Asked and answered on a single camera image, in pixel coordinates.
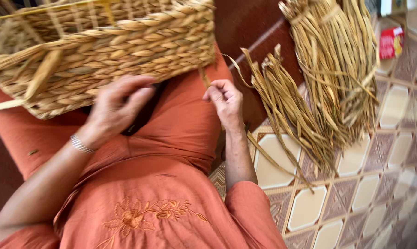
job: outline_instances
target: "silver bracelet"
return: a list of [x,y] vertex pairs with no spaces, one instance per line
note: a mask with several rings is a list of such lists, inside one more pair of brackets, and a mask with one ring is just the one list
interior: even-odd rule
[[76,134],[73,134],[73,135],[70,137],[70,142],[72,143],[73,147],[74,147],[75,149],[79,150],[80,152],[84,152],[84,153],[89,154],[89,153],[93,153],[93,152],[95,152],[95,151],[96,151],[96,150],[89,149],[89,148],[85,147],[85,146],[82,144],[81,140],[79,140],[79,138],[78,138],[78,136],[77,136]]

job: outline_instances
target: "orange embroidery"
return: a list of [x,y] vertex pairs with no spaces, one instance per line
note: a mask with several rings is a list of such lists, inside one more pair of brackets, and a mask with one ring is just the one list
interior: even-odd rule
[[141,229],[141,230],[155,230],[153,223],[146,221],[144,219],[144,214],[154,213],[155,218],[157,219],[167,219],[171,218],[173,220],[180,219],[179,216],[184,216],[186,213],[190,215],[196,215],[201,221],[207,222],[207,219],[200,213],[195,213],[189,209],[191,204],[189,201],[184,201],[180,204],[175,200],[163,200],[157,201],[150,206],[150,201],[147,201],[142,209],[142,202],[139,199],[136,199],[129,209],[130,197],[125,197],[121,203],[117,203],[114,207],[114,216],[115,219],[105,222],[102,225],[108,230],[115,230],[115,234],[110,238],[101,242],[96,248],[106,248],[110,246],[113,247],[114,237],[119,232],[123,238],[126,238],[131,230]]

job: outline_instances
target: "hand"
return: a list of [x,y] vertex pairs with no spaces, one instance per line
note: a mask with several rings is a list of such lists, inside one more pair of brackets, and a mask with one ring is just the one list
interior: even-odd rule
[[213,102],[227,133],[243,131],[242,93],[227,79],[215,80],[210,85],[202,99]]
[[104,87],[98,94],[91,113],[76,133],[90,149],[98,149],[125,130],[141,108],[154,95],[154,77],[124,75]]

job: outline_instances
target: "tiled floor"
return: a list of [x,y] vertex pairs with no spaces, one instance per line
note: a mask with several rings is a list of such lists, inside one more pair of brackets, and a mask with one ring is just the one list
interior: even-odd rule
[[[339,152],[337,174],[315,174],[311,160],[289,137],[305,184],[283,174],[250,146],[259,184],[269,196],[270,211],[290,249],[417,249],[417,36],[409,32],[404,53],[391,70],[378,73],[377,129],[360,144]],[[299,91],[304,96],[305,87]],[[255,139],[292,172],[268,121]],[[212,175],[222,195],[223,165]]]

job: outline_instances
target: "woven basket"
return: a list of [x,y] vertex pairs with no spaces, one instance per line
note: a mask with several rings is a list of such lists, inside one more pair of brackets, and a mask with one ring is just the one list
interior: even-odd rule
[[0,33],[7,24],[12,34],[25,34],[28,47],[2,44],[0,51],[13,53],[0,54],[0,88],[14,100],[0,110],[24,106],[49,119],[91,105],[99,88],[121,75],[161,82],[214,61],[212,0],[72,2],[0,17],[9,18]]

